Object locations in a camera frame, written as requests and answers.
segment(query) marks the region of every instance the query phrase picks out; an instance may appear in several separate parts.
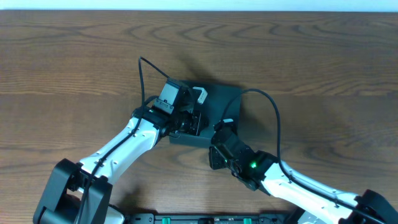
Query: white wall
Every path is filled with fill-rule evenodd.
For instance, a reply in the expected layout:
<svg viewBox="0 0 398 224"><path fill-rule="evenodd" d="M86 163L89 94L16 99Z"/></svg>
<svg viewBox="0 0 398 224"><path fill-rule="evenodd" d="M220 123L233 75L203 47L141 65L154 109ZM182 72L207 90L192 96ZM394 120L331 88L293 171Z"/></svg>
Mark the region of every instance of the white wall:
<svg viewBox="0 0 398 224"><path fill-rule="evenodd" d="M0 9L398 12L398 0L0 0Z"/></svg>

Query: green connector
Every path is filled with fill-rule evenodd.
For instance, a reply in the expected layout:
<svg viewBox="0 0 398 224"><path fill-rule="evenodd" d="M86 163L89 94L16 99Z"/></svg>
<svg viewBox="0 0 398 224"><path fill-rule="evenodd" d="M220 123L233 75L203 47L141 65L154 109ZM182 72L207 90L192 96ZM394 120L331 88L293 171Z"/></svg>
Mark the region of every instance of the green connector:
<svg viewBox="0 0 398 224"><path fill-rule="evenodd" d="M171 218L162 218L162 224L171 224L172 219Z"/></svg>
<svg viewBox="0 0 398 224"><path fill-rule="evenodd" d="M243 224L251 224L251 218L244 218Z"/></svg>

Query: cable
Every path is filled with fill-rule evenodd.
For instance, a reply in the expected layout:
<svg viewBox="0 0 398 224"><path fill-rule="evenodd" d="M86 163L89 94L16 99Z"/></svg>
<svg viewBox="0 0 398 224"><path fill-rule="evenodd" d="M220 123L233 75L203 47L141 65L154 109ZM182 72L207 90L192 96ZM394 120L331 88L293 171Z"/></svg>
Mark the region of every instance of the cable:
<svg viewBox="0 0 398 224"><path fill-rule="evenodd" d="M149 100L147 103L145 101L144 78L142 76L141 60L143 60L146 63L148 63L150 66L152 66L154 69L156 69L159 73L161 73L164 77L169 78L169 76L166 75L166 73L162 72L159 68L157 68L154 64L150 63L145 58L143 58L143 57L139 57L138 58L139 80L140 80L140 83L141 83L141 114L140 114L140 117L138 118L137 124L134 127L134 129L132 130L132 132L129 133L124 139L122 139L122 141L120 141L115 146L113 146L101 159L99 159L97 164L95 165L94 169L91 171L91 174L88 177L87 183L85 185L85 189L83 190L83 196L81 197L80 208L79 208L79 211L77 213L76 220L75 220L76 224L80 224L81 216L83 215L83 209L84 209L86 198L87 198L87 195L88 195L88 189L90 188L90 184L93 181L95 173L102 166L103 162L106 160L106 158L113 151L115 151L121 144L123 144L127 139L129 139L133 134L136 133L136 131L138 130L139 124L141 123L141 119L142 119L142 117L144 115L144 106L147 105L148 103L150 103L155 98L157 98L157 96L151 96L151 97L149 97L147 99L147 101Z"/></svg>
<svg viewBox="0 0 398 224"><path fill-rule="evenodd" d="M270 95L268 95L266 92L263 92L263 91L258 90L258 89L247 89L247 90L243 90L240 94L238 94L237 96L235 96L234 98L232 98L232 99L228 102L228 104L226 105L226 107L225 107L225 109L224 109L224 111L223 111L223 114L221 115L221 119L220 119L220 120L221 120L221 121L224 120L224 117L225 117L225 115L226 115L226 112L227 112L229 106L231 105L231 103L232 103L234 100L236 100L236 99L237 99L238 97L240 97L242 94L247 93L247 92L250 92L250 91L251 91L251 92L260 93L260 94L264 95L265 97L267 97L268 100L272 103L272 105L273 105L273 107L274 107L274 109L275 109L276 120L277 120L277 145L276 145L276 149L277 149L277 158L278 158L278 163L279 163L280 169L281 169L282 172L285 174L285 176L289 178L289 181L294 182L294 183L297 184L298 186L302 187L303 189L305 189L305 190L307 190L307 191L309 191L309 192L311 192L311 193L313 193L313 194L315 194L315 195L317 195L317 196L319 196L319 197L323 197L324 199L327 199L327 200L329 200L329 201L335 203L336 205L341 205L341 206L343 206L343 207L345 207L345 208L348 208L348 209L352 210L353 212L356 212L356 213L362 215L363 217L366 217L366 218L368 218L368 219L370 219L370 220L372 220L372 221L374 221L374 222L376 222L376 223L385 224L383 221L380 221L380 220L378 220L377 218L374 218L374 217L368 215L367 213L364 213L364 212L358 210L357 208L355 208L355 207L353 207L353 206L351 206L351 205L348 205L347 203L342 202L341 200L338 200L338 198L332 198L332 197L330 197L330 196L328 196L328 195L325 195L325 194L323 194L323 193L321 193L321 192L318 192L318 191L316 191L316 190L314 190L314 189L311 189L310 187L308 187L308 186L306 186L305 184L301 183L300 181L296 180L295 177L294 177L292 174L288 174L288 173L287 173L287 171L285 170L285 167L284 167L283 164L282 164L282 159L281 159L281 156L280 156L280 115L279 115L279 110L278 110L278 107L276 106L276 103L275 103L274 99L272 99L272 97L271 97Z"/></svg>

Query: wood grain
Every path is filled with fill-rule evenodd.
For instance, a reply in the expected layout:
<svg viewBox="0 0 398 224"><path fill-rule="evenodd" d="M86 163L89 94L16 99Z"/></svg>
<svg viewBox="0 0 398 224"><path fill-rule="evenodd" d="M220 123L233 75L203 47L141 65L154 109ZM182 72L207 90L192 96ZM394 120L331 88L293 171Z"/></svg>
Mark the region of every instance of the wood grain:
<svg viewBox="0 0 398 224"><path fill-rule="evenodd" d="M140 103L140 55L174 78L270 93L284 160L398 209L398 14L3 11L0 223L31 222L54 165L120 132ZM144 79L146 95L159 94L165 80L147 67ZM244 96L242 138L275 153L275 131L270 104ZM123 174L111 202L128 212L293 208L212 171L206 149L166 139Z"/></svg>

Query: black bracket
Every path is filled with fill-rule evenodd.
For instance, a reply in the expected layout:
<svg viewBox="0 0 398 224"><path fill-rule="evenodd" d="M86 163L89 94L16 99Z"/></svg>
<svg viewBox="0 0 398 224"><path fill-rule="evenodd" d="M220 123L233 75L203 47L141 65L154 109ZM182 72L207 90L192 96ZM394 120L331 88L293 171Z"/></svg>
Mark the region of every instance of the black bracket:
<svg viewBox="0 0 398 224"><path fill-rule="evenodd" d="M398 212L394 207L380 194L372 190L366 190L360 197L355 200L358 202L356 208L364 213L371 215L387 224L398 223ZM357 224L357 223L374 223L367 220L362 215L353 212L346 220L340 220L339 224Z"/></svg>
<svg viewBox="0 0 398 224"><path fill-rule="evenodd" d="M87 173L80 164L68 159L60 161L53 169L49 181L33 216L33 223L65 223L75 221L80 199L67 194L67 189L83 186ZM106 177L95 178L88 192L87 203L81 216L82 223L104 223L112 185Z"/></svg>
<svg viewBox="0 0 398 224"><path fill-rule="evenodd" d="M219 154L214 147L209 148L209 163L213 170L226 168L225 159Z"/></svg>

